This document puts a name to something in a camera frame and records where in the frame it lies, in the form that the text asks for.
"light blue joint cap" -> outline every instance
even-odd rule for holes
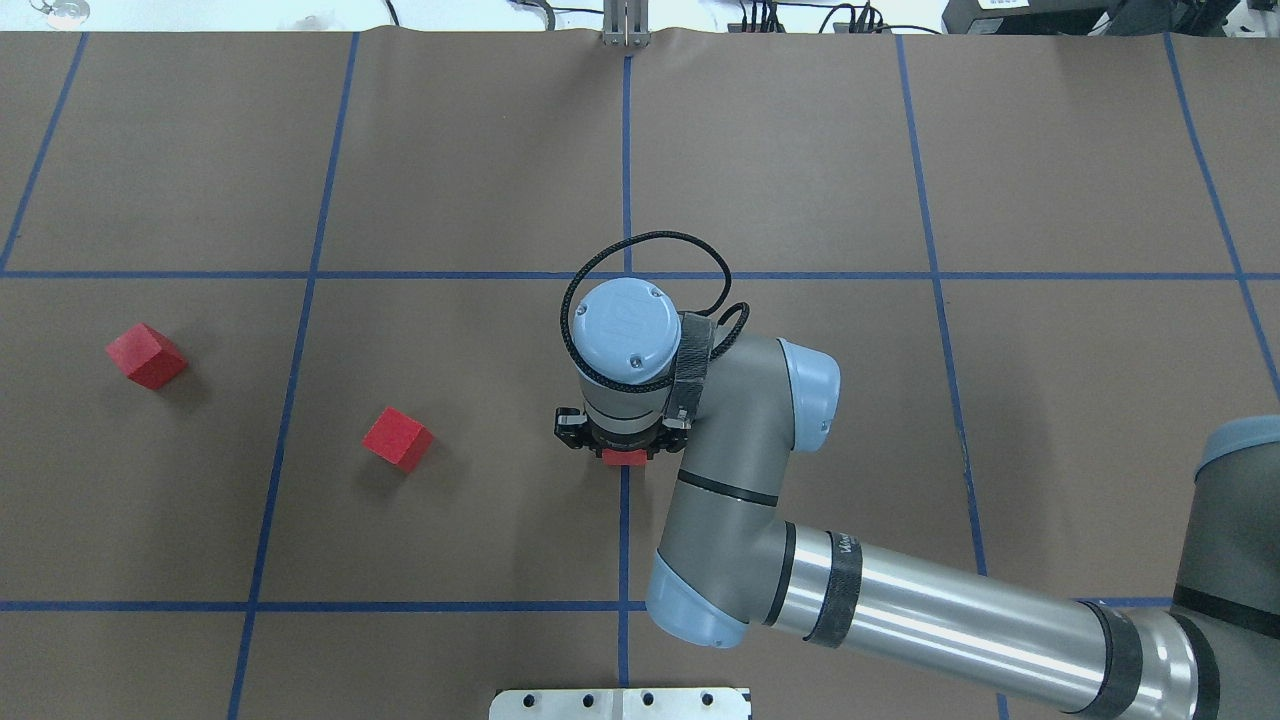
[[[657,552],[653,555],[645,607],[649,618],[668,634],[703,647],[731,648],[746,634],[746,623],[740,623],[689,587]]]
[[[1280,415],[1258,415],[1231,420],[1208,436],[1208,442],[1204,443],[1204,456],[1201,459],[1199,468],[1196,468],[1196,474],[1199,475],[1204,465],[1219,457],[1271,442],[1280,442]]]
[[[680,314],[655,284],[617,278],[595,286],[573,309],[573,346],[611,380],[652,380],[676,356]]]
[[[791,377],[791,407],[796,416],[796,439],[791,450],[814,452],[827,442],[840,404],[840,365],[826,352],[790,343],[781,337]]]

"red block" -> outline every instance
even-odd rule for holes
[[[160,389],[187,366],[178,346],[145,323],[113,340],[106,354],[122,373],[147,389]]]
[[[644,468],[644,464],[649,461],[649,454],[644,450],[628,450],[626,452],[620,450],[603,450],[600,451],[600,457],[609,468],[621,468],[623,465],[628,465],[631,468]]]
[[[394,407],[388,407],[369,429],[361,445],[410,473],[417,466],[417,461],[422,459],[433,439],[435,436],[422,423]]]

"black velcro strap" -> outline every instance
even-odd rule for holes
[[[769,626],[778,621],[778,614],[782,612],[782,603],[787,598],[787,588],[791,587],[791,570],[796,564],[796,527],[794,523],[787,523],[787,544],[782,550],[782,573],[778,575],[778,589],[773,591],[773,605],[769,607],[769,615],[764,619],[764,625]]]
[[[827,575],[827,596],[813,632],[805,642],[823,647],[840,647],[854,624],[854,610],[863,591],[863,546],[845,533],[831,536],[831,574]]]
[[[1107,646],[1106,666],[1102,671],[1102,685],[1093,702],[1083,710],[1068,712],[1089,720],[1115,720],[1138,697],[1142,683],[1142,638],[1138,628],[1124,615],[1093,602],[1082,601],[1098,618],[1102,637]]]
[[[1217,720],[1217,706],[1222,700],[1222,682],[1217,675],[1217,656],[1213,655],[1208,638],[1190,620],[1176,612],[1170,612],[1174,620],[1187,633],[1187,642],[1196,656],[1196,712],[1192,720]]]
[[[1187,585],[1174,585],[1174,605],[1280,641],[1280,615],[1274,612],[1240,605]]]
[[[764,505],[767,507],[778,506],[778,496],[764,495],[763,492],[755,492],[749,489],[742,489],[737,486],[727,486],[724,483],[713,480],[710,478],[704,478],[701,475],[695,475],[689,470],[680,470],[676,477],[682,482],[686,482],[694,487],[703,488],[726,497],[732,497],[733,500],[745,500],[748,502],[754,502],[756,505]]]
[[[707,368],[712,363],[712,345],[716,342],[716,323],[694,313],[680,315],[680,346],[673,364],[675,379],[662,416],[673,427],[689,429],[698,414],[698,401],[707,383]]]

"robotic arm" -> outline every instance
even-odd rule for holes
[[[712,252],[721,300],[677,313],[657,286],[618,278],[591,290],[570,327],[586,273],[652,237]],[[728,269],[690,238],[616,245],[562,307],[585,411],[559,409],[557,436],[596,452],[684,450],[648,593],[659,626],[730,648],[758,623],[1082,717],[1280,717],[1280,418],[1211,438],[1169,612],[1052,598],[796,525],[776,512],[786,464],[823,445],[840,370],[822,352],[744,334],[745,306],[731,329],[727,316],[712,324]]]

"white mounting bracket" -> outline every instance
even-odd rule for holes
[[[506,691],[489,720],[751,720],[745,688],[635,688]]]
[[[645,47],[649,45],[649,0],[604,0],[605,45]]]

